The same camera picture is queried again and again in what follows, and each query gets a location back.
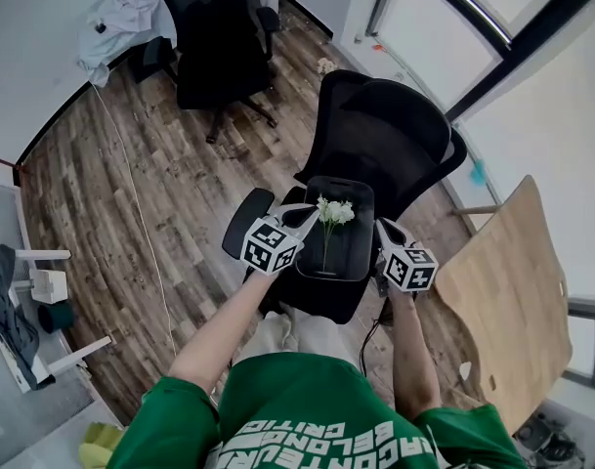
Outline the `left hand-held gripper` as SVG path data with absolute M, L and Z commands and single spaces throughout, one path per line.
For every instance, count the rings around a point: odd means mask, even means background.
M 288 203 L 276 214 L 256 218 L 245 233 L 240 261 L 263 275 L 277 275 L 291 266 L 303 240 L 319 220 L 319 209 L 308 203 Z

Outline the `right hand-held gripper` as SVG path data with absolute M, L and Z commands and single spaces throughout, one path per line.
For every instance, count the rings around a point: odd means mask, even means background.
M 383 277 L 400 292 L 427 291 L 438 271 L 434 253 L 421 242 L 408 243 L 408 232 L 387 218 L 375 220 L 375 231 L 384 259 Z

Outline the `white flowers bunch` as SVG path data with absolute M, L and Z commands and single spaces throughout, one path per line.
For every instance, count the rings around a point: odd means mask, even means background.
M 323 229 L 323 254 L 322 269 L 326 270 L 328 245 L 334 229 L 337 226 L 345 225 L 355 218 L 353 203 L 349 200 L 329 200 L 322 195 L 317 202 L 319 210 L 319 221 Z

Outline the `black plastic bin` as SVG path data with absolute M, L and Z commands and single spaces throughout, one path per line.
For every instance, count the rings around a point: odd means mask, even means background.
M 305 201 L 315 204 L 320 197 L 351 203 L 355 217 L 334 227 L 331 234 L 317 221 L 304 240 L 295 267 L 304 277 L 359 281 L 368 274 L 370 265 L 373 190 L 361 182 L 316 176 L 308 182 Z

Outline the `person's left forearm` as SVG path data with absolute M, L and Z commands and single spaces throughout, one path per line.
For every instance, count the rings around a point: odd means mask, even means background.
M 209 394 L 228 367 L 276 275 L 254 272 L 180 351 L 167 375 Z

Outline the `person's right forearm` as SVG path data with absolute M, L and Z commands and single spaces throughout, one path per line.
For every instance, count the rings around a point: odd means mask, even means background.
M 440 384 L 415 303 L 397 288 L 389 290 L 389 299 L 393 309 L 395 410 L 412 421 L 442 405 Z

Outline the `light wooden desk top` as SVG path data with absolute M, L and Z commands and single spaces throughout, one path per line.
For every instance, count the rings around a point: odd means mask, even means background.
M 435 287 L 470 333 L 482 398 L 515 433 L 573 354 L 567 281 L 532 176 L 439 269 Z

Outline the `small white box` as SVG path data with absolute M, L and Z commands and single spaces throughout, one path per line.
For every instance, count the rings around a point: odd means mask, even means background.
M 40 303 L 56 304 L 68 298 L 64 271 L 30 269 L 31 297 Z

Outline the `black office chair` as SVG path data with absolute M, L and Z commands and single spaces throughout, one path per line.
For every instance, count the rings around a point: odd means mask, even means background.
M 175 84 L 182 110 L 213 113 L 206 142 L 217 141 L 228 106 L 241 103 L 275 128 L 274 117 L 252 97 L 273 87 L 273 35 L 277 12 L 249 0 L 164 0 L 176 30 L 177 68 L 161 63 Z
M 325 75 L 319 92 L 315 138 L 296 186 L 282 200 L 257 188 L 237 208 L 223 240 L 224 250 L 240 259 L 245 233 L 256 218 L 276 208 L 305 201 L 308 182 L 326 176 L 361 182 L 374 193 L 374 223 L 368 274 L 359 281 L 302 276 L 295 262 L 276 275 L 262 312 L 290 306 L 307 314 L 348 322 L 369 281 L 382 277 L 384 259 L 375 220 L 398 222 L 425 191 L 457 169 L 467 148 L 441 111 L 417 91 L 392 80 L 350 70 Z

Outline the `person's beige trousers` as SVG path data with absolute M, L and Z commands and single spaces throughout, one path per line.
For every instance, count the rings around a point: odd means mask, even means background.
M 331 357 L 358 367 L 358 361 L 332 320 L 298 309 L 287 313 L 269 311 L 257 324 L 252 337 L 233 360 L 241 361 L 274 353 L 302 353 Z

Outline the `large white window blind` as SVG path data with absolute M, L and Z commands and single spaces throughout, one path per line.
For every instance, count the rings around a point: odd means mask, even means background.
M 595 297 L 595 27 L 462 125 L 502 196 L 534 178 L 571 295 Z

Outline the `person's green t-shirt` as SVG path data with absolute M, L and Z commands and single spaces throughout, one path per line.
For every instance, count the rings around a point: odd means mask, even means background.
M 407 420 L 351 364 L 276 353 L 237 363 L 221 401 L 160 379 L 106 469 L 528 469 L 495 407 Z

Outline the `white side table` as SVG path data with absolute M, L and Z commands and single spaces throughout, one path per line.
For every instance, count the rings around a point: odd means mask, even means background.
M 89 344 L 78 348 L 75 351 L 70 350 L 66 340 L 63 336 L 63 331 L 59 330 L 52 334 L 45 332 L 37 317 L 37 308 L 44 303 L 35 301 L 31 297 L 31 281 L 29 277 L 30 269 L 38 269 L 36 263 L 38 261 L 65 261 L 71 257 L 68 250 L 31 250 L 31 249 L 15 249 L 16 250 L 16 264 L 14 281 L 10 291 L 11 299 L 15 306 L 20 306 L 23 309 L 25 317 L 37 329 L 39 333 L 39 348 L 37 357 L 35 358 L 32 371 L 35 373 L 38 380 L 43 380 L 47 372 L 54 375 L 56 378 L 64 372 L 75 368 L 79 365 L 84 365 L 84 359 L 98 350 L 110 345 L 112 340 L 108 336 L 103 336 Z M 8 367 L 14 383 L 17 385 L 22 393 L 28 393 L 30 390 L 22 381 L 13 375 L 18 370 L 16 366 L 10 361 L 10 354 L 1 349 L 3 361 Z

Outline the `white crumpled garment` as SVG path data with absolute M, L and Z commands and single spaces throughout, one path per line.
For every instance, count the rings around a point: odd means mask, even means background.
M 102 34 L 95 30 L 100 22 L 106 25 Z M 114 60 L 156 37 L 177 45 L 176 26 L 164 0 L 100 0 L 79 27 L 76 64 L 91 84 L 103 87 Z

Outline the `dark grey clothing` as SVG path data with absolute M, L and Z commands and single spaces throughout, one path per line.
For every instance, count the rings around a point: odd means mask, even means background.
M 39 333 L 25 317 L 23 309 L 15 306 L 11 299 L 15 264 L 16 250 L 0 244 L 0 344 L 18 370 L 13 375 L 30 390 L 37 391 L 54 384 L 56 377 L 47 372 L 43 380 L 38 380 L 32 371 L 40 344 Z

